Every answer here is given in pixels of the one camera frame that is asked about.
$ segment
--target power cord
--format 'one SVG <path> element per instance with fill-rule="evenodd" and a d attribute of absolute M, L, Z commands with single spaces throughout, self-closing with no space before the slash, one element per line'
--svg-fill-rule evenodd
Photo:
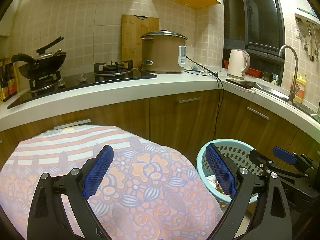
<path fill-rule="evenodd" d="M 222 102 L 223 102 L 223 95 L 224 95 L 223 83 L 222 83 L 221 79 L 220 79 L 219 76 L 218 76 L 218 72 L 216 72 L 216 73 L 212 72 L 210 69 L 207 69 L 206 67 L 204 67 L 204 66 L 200 65 L 199 63 L 193 61 L 193 60 L 190 59 L 188 56 L 186 56 L 186 58 L 187 58 L 188 60 L 192 61 L 193 63 L 197 64 L 199 67 L 205 69 L 206 71 L 186 70 L 185 72 L 191 73 L 191 71 L 193 71 L 193 72 L 199 72 L 199 73 L 211 73 L 211 75 L 209 75 L 209 76 L 214 76 L 214 77 L 216 78 L 216 80 L 217 80 L 219 93 L 218 93 L 218 108 L 217 108 L 217 114 L 216 114 L 216 122 L 215 122 L 215 125 L 214 125 L 214 133 L 213 133 L 213 139 L 215 139 L 215 138 L 216 138 L 216 131 L 217 131 L 218 117 L 219 117 L 220 109 L 221 109 Z M 191 74 L 205 76 L 205 75 L 203 75 L 203 74 L 196 74 L 196 73 L 191 73 Z M 220 102 L 220 85 L 219 85 L 219 82 L 221 83 L 221 86 L 222 86 L 221 102 Z"/>

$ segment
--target black glass cooktop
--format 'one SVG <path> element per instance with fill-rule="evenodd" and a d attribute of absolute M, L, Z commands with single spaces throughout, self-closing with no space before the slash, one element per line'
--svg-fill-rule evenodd
<path fill-rule="evenodd" d="M 118 76 L 96 76 L 94 72 L 84 73 L 83 76 L 84 76 L 84 79 L 86 79 L 83 82 L 80 82 L 80 80 L 83 80 L 81 75 L 68 76 L 68 77 L 63 77 L 63 81 L 65 82 L 64 86 L 58 87 L 58 85 L 55 85 L 35 94 L 26 92 L 23 95 L 21 95 L 17 100 L 15 100 L 11 105 L 9 105 L 7 108 L 10 109 L 15 106 L 21 105 L 23 103 L 26 103 L 38 98 L 42 98 L 48 95 L 53 95 L 56 93 L 61 93 L 61 92 L 65 92 L 65 91 L 69 91 L 77 88 L 89 87 L 89 86 L 106 84 L 106 83 L 114 83 L 114 82 L 120 82 L 120 81 L 127 81 L 127 80 L 149 79 L 149 78 L 157 77 L 156 75 L 153 75 L 151 73 L 147 73 L 147 72 L 136 70 L 136 69 L 133 69 L 132 72 L 129 72 L 123 75 L 118 75 Z"/>

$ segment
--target yellow plastic jug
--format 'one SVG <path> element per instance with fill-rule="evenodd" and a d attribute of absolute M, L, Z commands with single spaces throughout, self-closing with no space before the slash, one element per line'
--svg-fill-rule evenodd
<path fill-rule="evenodd" d="M 293 85 L 293 78 L 294 78 L 294 73 L 292 74 L 291 87 Z M 307 74 L 304 74 L 304 78 L 303 78 L 302 75 L 298 72 L 295 91 L 297 89 L 299 89 L 299 91 L 296 93 L 296 97 L 294 98 L 294 100 L 299 103 L 301 103 L 303 100 L 304 91 L 306 90 L 306 83 L 307 83 Z"/>

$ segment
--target gas stove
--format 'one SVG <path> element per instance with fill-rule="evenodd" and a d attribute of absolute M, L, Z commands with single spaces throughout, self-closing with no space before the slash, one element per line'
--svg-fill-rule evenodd
<path fill-rule="evenodd" d="M 23 103 L 42 98 L 45 96 L 83 88 L 94 85 L 121 82 L 136 79 L 156 78 L 156 75 L 140 71 L 133 68 L 123 68 L 121 64 L 105 63 L 94 64 L 94 72 L 83 73 L 60 78 L 60 72 L 43 77 L 40 80 L 33 82 L 30 91 L 21 95 L 17 100 L 10 104 L 7 108 L 13 108 Z"/>

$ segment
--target cutting board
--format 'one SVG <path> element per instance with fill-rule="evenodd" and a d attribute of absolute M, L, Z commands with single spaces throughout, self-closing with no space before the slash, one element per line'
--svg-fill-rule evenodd
<path fill-rule="evenodd" d="M 159 18 L 123 14 L 121 19 L 122 61 L 132 60 L 133 67 L 139 68 L 142 53 L 140 37 L 153 31 L 159 31 Z"/>

